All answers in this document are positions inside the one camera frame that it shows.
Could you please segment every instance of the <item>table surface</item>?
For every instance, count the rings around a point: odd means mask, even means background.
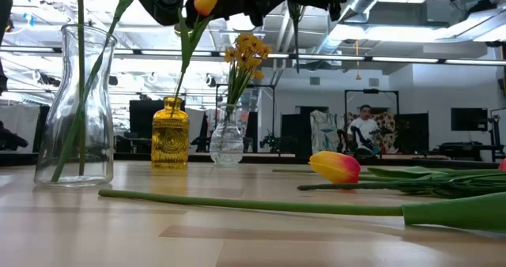
[[[305,166],[190,164],[151,175],[115,162],[107,188],[351,205],[435,201],[394,191],[298,191]],[[106,198],[97,187],[35,187],[34,167],[0,167],[0,266],[506,266],[506,235],[406,227],[401,217],[332,216]]]

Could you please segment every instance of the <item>small glass vase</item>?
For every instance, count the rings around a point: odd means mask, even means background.
[[[151,168],[186,169],[188,164],[188,115],[180,98],[165,97],[165,109],[153,117]]]
[[[237,106],[220,107],[219,123],[211,136],[210,153],[215,164],[238,164],[243,159],[243,135],[237,127]]]
[[[55,101],[47,115],[36,166],[35,183],[49,186],[94,186],[109,183],[113,177],[114,135],[109,103],[109,71],[116,39],[100,29],[84,26],[85,82],[104,49],[102,65],[95,76],[84,106],[84,118],[68,154],[63,146],[76,119],[80,99],[78,29],[62,27],[63,74]],[[63,164],[61,173],[57,166]]]

